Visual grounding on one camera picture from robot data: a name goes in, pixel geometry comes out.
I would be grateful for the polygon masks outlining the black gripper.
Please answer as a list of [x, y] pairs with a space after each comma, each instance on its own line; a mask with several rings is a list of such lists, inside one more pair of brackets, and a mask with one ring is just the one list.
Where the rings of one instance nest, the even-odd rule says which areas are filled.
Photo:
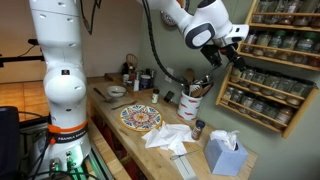
[[244, 58], [236, 52], [233, 45], [227, 45], [225, 47], [205, 45], [200, 49], [200, 52], [213, 67], [220, 67], [222, 65], [221, 56], [224, 55], [230, 62], [233, 63], [235, 68], [239, 69], [240, 71], [244, 71], [246, 69]]

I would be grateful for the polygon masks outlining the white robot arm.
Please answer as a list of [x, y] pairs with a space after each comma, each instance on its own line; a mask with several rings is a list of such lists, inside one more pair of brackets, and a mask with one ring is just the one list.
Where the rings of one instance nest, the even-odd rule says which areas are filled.
[[178, 26], [182, 44], [221, 48], [245, 39], [246, 24], [234, 24], [222, 0], [200, 0], [193, 14], [177, 0], [28, 0], [35, 36], [44, 56], [44, 93], [49, 128], [32, 145], [33, 172], [46, 171], [52, 159], [79, 167], [89, 155], [87, 79], [121, 69], [120, 55], [141, 49], [151, 12], [162, 11]]

